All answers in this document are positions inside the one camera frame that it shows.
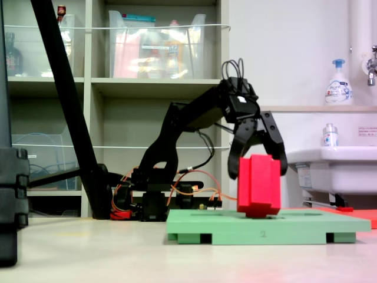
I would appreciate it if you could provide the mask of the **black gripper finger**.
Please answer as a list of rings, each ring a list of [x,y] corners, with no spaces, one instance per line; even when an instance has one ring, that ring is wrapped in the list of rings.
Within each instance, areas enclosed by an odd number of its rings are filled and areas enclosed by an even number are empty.
[[[262,111],[258,120],[259,139],[267,154],[280,161],[280,175],[287,172],[285,145],[271,111]]]
[[[227,162],[229,177],[236,180],[239,175],[240,158],[242,158],[252,146],[254,132],[236,133],[230,148]]]

